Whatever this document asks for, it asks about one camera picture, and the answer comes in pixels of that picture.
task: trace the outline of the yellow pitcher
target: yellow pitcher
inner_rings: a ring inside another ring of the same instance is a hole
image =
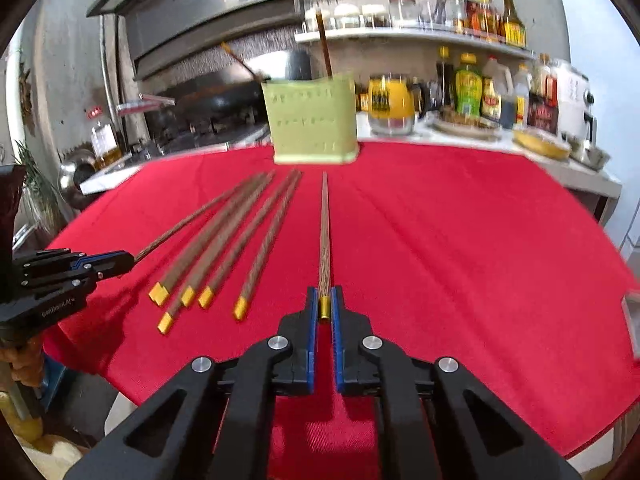
[[[415,110],[413,91],[420,92],[420,110]],[[376,134],[401,136],[414,129],[418,119],[427,113],[427,87],[421,82],[407,81],[402,74],[373,75],[369,81],[369,126]]]

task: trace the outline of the light green container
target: light green container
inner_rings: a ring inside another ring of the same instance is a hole
[[[358,156],[353,79],[262,84],[276,164],[345,164]]]

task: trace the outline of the white appliance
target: white appliance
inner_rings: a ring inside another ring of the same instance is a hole
[[[558,135],[595,143],[597,122],[591,114],[589,78],[562,59],[554,59],[550,66],[558,80]]]

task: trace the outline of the range hood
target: range hood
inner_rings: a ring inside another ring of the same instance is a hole
[[[87,16],[123,16],[136,80],[222,41],[304,19],[303,0],[97,0]]]

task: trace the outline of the screw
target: screw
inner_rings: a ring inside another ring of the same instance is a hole
[[[211,359],[209,359],[208,357],[196,357],[191,362],[191,369],[194,372],[201,374],[209,370],[212,364],[213,363],[211,362]]]
[[[440,370],[450,374],[458,369],[458,361],[453,357],[443,357],[438,361],[438,366],[440,367]]]
[[[269,339],[269,348],[272,350],[282,350],[286,348],[289,344],[289,341],[286,337],[281,335],[275,335],[271,339]]]
[[[362,340],[362,345],[368,350],[377,350],[382,346],[382,339],[374,335],[368,335]]]

